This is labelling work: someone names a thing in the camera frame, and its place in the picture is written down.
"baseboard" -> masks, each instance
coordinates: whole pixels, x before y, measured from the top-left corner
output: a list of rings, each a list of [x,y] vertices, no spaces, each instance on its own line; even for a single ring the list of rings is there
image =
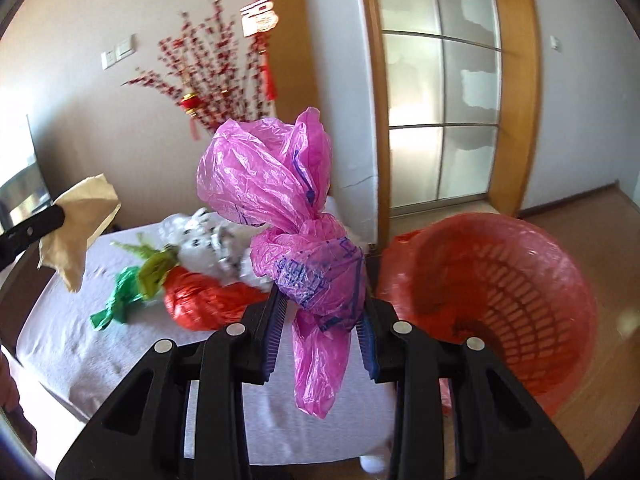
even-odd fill
[[[622,191],[620,188],[618,188],[618,191],[626,199],[626,201],[631,204],[631,207],[633,207],[636,211],[638,211],[640,213],[640,205],[635,203],[634,200],[628,194],[626,194],[624,191]]]
[[[618,181],[613,182],[612,184],[607,184],[606,186],[596,187],[594,189],[590,189],[587,191],[583,191],[582,193],[577,193],[575,195],[568,196],[566,198],[561,198],[560,200],[554,200],[553,202],[548,202],[546,204],[536,205],[533,207],[527,207],[526,209],[520,210],[518,213],[518,218],[528,218],[533,215],[539,215],[541,213],[547,213],[556,209],[558,207],[562,207],[572,202],[576,202],[577,200],[581,200],[583,198],[587,198],[598,193],[602,193],[603,191],[608,191],[611,189],[620,189],[620,183]]]

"wooden floor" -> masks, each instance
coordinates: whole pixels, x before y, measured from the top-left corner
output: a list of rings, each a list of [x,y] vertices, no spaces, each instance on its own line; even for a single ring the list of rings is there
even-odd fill
[[[397,220],[392,221],[393,234],[419,228],[421,221],[434,221],[434,213]],[[527,221],[552,234],[574,257],[598,300],[598,339],[591,367],[554,417],[589,475],[610,453],[640,405],[640,331],[619,332],[622,317],[640,319],[640,212],[619,190],[611,189]],[[452,460],[446,462],[449,477]],[[357,460],[290,466],[289,471],[296,480],[370,479]]]
[[[410,233],[460,213],[497,213],[497,211],[486,200],[475,200],[474,202],[465,202],[440,209],[431,209],[423,213],[392,218],[389,222],[389,232],[391,237]]]

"wall outlet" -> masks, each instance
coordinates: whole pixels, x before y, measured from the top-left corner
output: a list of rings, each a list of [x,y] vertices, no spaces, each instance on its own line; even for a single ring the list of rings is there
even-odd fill
[[[116,53],[113,49],[107,50],[101,54],[102,69],[107,70],[110,66],[116,64]]]
[[[129,36],[125,40],[122,40],[116,45],[116,61],[120,61],[127,56],[130,56],[136,51],[133,47],[133,35]]]

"red tassel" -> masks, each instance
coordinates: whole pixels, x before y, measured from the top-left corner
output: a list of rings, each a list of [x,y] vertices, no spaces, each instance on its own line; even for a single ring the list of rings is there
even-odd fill
[[[267,101],[275,101],[278,97],[278,91],[276,90],[276,83],[273,81],[273,75],[271,75],[271,69],[269,68],[269,56],[266,51],[264,53],[262,71],[264,72],[265,97],[267,98]]]
[[[191,137],[193,138],[193,140],[200,140],[200,133],[198,132],[198,125],[196,124],[196,118],[192,117],[189,120],[190,123],[190,127],[191,127]]]

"wall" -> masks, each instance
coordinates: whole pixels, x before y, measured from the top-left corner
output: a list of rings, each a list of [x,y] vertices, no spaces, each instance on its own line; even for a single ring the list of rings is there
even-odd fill
[[[640,41],[615,0],[536,0],[543,103],[523,208],[620,180],[632,196],[640,170]],[[549,37],[557,36],[561,51]]]
[[[332,195],[345,223],[376,241],[376,135],[362,0],[306,0],[321,120],[334,141]]]
[[[223,0],[226,15],[251,1]],[[29,115],[52,194],[105,173],[125,227],[200,207],[194,176],[207,140],[191,140],[188,117],[168,98],[120,85],[137,66],[162,68],[157,42],[179,32],[180,11],[198,23],[209,9],[208,0],[23,3],[0,40],[0,130],[2,118]],[[133,33],[138,51],[103,71],[100,53]]]

